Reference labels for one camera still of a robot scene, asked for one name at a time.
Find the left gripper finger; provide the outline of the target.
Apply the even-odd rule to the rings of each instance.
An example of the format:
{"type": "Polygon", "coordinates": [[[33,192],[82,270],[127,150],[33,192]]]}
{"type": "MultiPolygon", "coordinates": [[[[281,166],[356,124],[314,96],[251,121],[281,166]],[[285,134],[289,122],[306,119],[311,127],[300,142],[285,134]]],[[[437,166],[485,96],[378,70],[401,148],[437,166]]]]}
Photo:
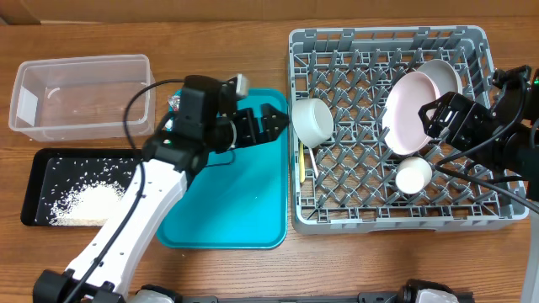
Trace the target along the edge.
{"type": "Polygon", "coordinates": [[[289,116],[271,104],[262,104],[261,125],[263,130],[284,130],[289,125],[289,116]]]}
{"type": "Polygon", "coordinates": [[[285,122],[274,122],[274,121],[263,121],[262,122],[262,143],[269,143],[276,141],[280,134],[288,128],[289,123],[285,122]]]}

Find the grey bowl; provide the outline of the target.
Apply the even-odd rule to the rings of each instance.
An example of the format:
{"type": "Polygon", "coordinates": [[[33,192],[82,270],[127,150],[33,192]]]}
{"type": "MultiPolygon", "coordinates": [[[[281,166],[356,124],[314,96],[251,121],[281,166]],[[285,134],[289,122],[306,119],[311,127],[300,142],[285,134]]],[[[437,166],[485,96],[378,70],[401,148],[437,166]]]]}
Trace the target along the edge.
{"type": "Polygon", "coordinates": [[[292,106],[291,121],[299,141],[309,148],[321,145],[333,134],[332,113],[319,98],[297,100],[292,106]]]}

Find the grey round plate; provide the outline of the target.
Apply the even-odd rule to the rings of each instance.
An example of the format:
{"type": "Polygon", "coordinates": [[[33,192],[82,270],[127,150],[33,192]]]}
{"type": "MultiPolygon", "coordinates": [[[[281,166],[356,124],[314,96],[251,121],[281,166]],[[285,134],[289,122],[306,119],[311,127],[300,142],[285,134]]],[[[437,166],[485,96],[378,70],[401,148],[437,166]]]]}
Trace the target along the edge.
{"type": "Polygon", "coordinates": [[[422,64],[418,69],[427,75],[436,85],[440,96],[446,93],[462,93],[462,80],[452,65],[441,59],[433,59],[422,64]]]}

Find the yellow plastic spoon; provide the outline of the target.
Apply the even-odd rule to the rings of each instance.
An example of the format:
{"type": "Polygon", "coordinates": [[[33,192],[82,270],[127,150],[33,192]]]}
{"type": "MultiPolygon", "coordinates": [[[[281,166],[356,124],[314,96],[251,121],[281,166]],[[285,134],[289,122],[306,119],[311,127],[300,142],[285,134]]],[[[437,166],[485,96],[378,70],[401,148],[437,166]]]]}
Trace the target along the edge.
{"type": "Polygon", "coordinates": [[[305,168],[305,156],[304,156],[304,145],[300,141],[299,142],[299,160],[298,160],[298,166],[299,166],[299,180],[300,183],[305,182],[306,179],[306,168],[305,168]]]}

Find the pink round plate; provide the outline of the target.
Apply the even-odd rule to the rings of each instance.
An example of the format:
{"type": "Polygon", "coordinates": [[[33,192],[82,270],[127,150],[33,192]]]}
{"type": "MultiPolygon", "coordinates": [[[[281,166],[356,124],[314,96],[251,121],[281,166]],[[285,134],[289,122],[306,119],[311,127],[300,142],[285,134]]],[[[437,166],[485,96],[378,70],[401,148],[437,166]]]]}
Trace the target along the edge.
{"type": "Polygon", "coordinates": [[[393,86],[386,101],[382,128],[388,128],[385,142],[398,155],[415,153],[432,138],[424,133],[419,110],[440,96],[435,83],[422,72],[411,72],[393,86]]]}

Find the silver red foil wrapper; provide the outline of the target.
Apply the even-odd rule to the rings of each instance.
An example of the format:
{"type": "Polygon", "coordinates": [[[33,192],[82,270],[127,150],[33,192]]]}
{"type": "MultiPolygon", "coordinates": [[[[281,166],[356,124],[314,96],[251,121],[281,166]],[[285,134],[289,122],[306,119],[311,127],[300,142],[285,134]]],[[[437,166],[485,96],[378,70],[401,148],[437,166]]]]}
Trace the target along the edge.
{"type": "Polygon", "coordinates": [[[181,103],[180,96],[175,94],[168,98],[169,110],[173,112],[179,111],[179,106],[181,103]]]}

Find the white cup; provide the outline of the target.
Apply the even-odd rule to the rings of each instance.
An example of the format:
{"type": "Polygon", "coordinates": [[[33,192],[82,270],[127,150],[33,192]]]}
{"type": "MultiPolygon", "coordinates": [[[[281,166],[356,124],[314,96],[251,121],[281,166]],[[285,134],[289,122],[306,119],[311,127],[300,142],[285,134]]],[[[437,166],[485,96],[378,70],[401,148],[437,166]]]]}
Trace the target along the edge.
{"type": "Polygon", "coordinates": [[[432,179],[432,168],[420,157],[409,157],[401,161],[397,167],[395,183],[405,194],[417,194],[432,179]]]}

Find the white rice heap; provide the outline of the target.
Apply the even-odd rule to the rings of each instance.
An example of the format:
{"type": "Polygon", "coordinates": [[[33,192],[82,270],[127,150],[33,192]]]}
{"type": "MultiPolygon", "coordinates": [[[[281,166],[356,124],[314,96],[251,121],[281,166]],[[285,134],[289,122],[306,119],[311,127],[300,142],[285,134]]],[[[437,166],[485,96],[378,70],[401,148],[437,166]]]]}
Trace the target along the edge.
{"type": "Polygon", "coordinates": [[[129,157],[53,157],[45,167],[35,222],[102,226],[119,206],[136,167],[129,157]]]}

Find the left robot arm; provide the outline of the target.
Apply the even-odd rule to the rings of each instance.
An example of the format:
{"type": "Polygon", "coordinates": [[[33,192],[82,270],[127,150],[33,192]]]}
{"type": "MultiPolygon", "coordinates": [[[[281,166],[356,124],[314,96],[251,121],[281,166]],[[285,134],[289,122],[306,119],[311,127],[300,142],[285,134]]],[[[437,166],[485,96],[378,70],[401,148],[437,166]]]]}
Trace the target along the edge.
{"type": "Polygon", "coordinates": [[[248,96],[242,74],[226,81],[190,75],[179,84],[178,110],[134,150],[138,163],[120,207],[63,273],[42,272],[35,302],[125,302],[150,241],[209,155],[276,141],[289,125],[288,114],[271,104],[262,104],[259,118],[238,108],[248,96]]]}

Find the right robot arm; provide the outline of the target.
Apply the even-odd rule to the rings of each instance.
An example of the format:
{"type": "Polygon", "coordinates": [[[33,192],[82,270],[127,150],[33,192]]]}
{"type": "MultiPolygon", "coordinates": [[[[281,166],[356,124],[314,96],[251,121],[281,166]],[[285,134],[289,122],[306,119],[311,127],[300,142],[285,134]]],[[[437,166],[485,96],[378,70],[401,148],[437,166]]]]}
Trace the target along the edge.
{"type": "Polygon", "coordinates": [[[494,72],[493,85],[501,90],[488,109],[460,93],[445,93],[422,106],[424,133],[439,137],[459,153],[445,157],[435,169],[502,194],[531,211],[531,247],[520,300],[538,301],[538,71],[524,65],[494,72]],[[513,176],[483,180],[451,171],[445,164],[467,157],[495,173],[513,176]]]}

